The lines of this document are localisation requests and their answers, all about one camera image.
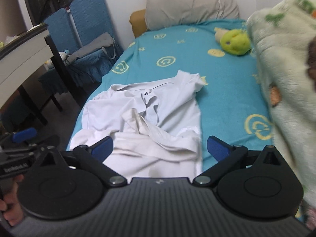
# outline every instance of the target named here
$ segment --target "brown patch on blanket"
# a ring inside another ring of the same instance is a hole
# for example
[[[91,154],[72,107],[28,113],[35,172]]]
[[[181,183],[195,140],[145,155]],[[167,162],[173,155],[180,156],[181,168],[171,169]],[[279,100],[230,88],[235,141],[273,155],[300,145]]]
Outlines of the brown patch on blanket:
[[[314,80],[314,89],[316,91],[316,37],[308,45],[307,69],[308,76]]]
[[[279,88],[275,85],[275,84],[271,84],[269,87],[269,91],[270,91],[270,101],[271,101],[271,105],[274,108],[275,106],[277,106],[280,101],[282,100],[282,95],[280,93]]]

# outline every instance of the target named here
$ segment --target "green plush toy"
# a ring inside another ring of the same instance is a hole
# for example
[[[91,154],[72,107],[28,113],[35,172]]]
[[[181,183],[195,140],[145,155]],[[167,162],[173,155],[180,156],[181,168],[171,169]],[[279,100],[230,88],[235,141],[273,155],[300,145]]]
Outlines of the green plush toy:
[[[251,43],[246,31],[242,29],[227,30],[215,28],[215,39],[222,49],[233,55],[244,55],[251,49]]]

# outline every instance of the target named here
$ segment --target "chair leg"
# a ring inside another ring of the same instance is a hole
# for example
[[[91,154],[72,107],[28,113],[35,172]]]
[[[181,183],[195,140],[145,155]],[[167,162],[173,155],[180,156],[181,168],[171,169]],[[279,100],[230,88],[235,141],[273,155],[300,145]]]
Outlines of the chair leg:
[[[55,104],[55,106],[57,107],[57,109],[62,112],[63,111],[63,107],[60,105],[60,103],[57,101],[56,97],[54,95],[51,96],[51,100],[53,101],[53,103]]]

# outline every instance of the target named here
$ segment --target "chair backrest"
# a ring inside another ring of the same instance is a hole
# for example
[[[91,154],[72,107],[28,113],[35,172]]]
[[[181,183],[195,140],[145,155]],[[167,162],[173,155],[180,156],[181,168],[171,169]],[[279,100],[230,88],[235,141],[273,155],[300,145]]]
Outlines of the chair backrest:
[[[70,53],[80,49],[68,12],[62,8],[49,16],[45,23],[59,52],[69,50]]]
[[[70,11],[82,45],[89,44],[105,32],[114,37],[105,0],[74,0]]]

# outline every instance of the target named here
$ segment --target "robot device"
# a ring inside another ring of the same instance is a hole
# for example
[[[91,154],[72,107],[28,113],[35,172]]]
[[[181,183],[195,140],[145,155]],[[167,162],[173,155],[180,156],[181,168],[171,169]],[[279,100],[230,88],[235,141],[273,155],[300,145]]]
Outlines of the robot device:
[[[25,218],[7,233],[18,237],[313,236],[294,217],[303,188],[274,146],[251,151],[210,136],[207,147],[219,162],[192,183],[187,178],[133,178],[129,184],[102,164],[113,149],[110,137],[72,152],[42,147],[18,189]]]

